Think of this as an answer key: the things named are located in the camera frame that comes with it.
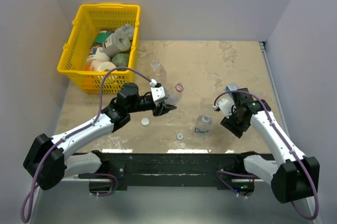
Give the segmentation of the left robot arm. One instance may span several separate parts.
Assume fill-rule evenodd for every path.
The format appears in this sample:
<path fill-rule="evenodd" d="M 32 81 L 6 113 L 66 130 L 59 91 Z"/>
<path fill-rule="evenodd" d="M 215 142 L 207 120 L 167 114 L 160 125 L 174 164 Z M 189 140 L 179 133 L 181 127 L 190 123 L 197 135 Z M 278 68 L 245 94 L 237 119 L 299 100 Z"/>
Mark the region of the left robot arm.
<path fill-rule="evenodd" d="M 23 167 L 33 178 L 33 186 L 49 190 L 56 186 L 67 175 L 92 173 L 97 178 L 105 177 L 109 172 L 108 163 L 100 160 L 93 153 L 86 154 L 88 164 L 76 166 L 74 153 L 96 139 L 109 135 L 130 120 L 131 113 L 152 111 L 158 117 L 175 110 L 176 106 L 166 103 L 168 99 L 166 89 L 160 84 L 139 95 L 138 85 L 126 83 L 118 91 L 115 98 L 91 120 L 64 133 L 52 137 L 46 134 L 37 136 L 23 162 Z"/>

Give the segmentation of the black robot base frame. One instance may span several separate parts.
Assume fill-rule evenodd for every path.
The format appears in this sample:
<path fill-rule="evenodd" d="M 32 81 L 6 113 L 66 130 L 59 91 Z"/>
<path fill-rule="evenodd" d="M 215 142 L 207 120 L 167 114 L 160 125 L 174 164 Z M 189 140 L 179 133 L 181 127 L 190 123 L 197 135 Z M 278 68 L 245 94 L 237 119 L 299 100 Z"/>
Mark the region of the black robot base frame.
<path fill-rule="evenodd" d="M 98 171 L 79 175 L 90 180 L 91 192 L 113 187 L 213 187 L 247 195 L 258 180 L 243 170 L 236 154 L 94 154 L 102 162 Z"/>

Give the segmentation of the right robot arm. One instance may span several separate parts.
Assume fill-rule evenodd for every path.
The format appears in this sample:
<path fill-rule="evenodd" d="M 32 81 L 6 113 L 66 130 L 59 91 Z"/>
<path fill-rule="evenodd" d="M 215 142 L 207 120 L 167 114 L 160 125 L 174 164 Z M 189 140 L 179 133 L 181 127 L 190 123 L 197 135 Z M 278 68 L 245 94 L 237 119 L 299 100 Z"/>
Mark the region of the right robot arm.
<path fill-rule="evenodd" d="M 237 138 L 250 127 L 262 137 L 274 160 L 267 161 L 251 151 L 239 155 L 234 171 L 240 178 L 255 175 L 271 186 L 280 203 L 317 197 L 320 164 L 315 157 L 307 157 L 290 140 L 279 125 L 270 106 L 248 89 L 227 90 L 216 97 L 213 108 L 221 111 L 221 125 Z"/>

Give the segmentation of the clear bottle with red ring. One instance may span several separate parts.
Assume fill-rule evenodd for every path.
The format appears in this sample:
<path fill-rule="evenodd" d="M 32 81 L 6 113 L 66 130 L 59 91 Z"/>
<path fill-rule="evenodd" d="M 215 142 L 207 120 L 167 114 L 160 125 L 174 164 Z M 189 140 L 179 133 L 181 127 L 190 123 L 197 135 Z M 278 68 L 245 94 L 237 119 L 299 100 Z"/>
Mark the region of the clear bottle with red ring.
<path fill-rule="evenodd" d="M 177 83 L 174 87 L 167 90 L 168 98 L 165 103 L 168 105 L 177 105 L 181 100 L 185 87 L 182 83 Z"/>

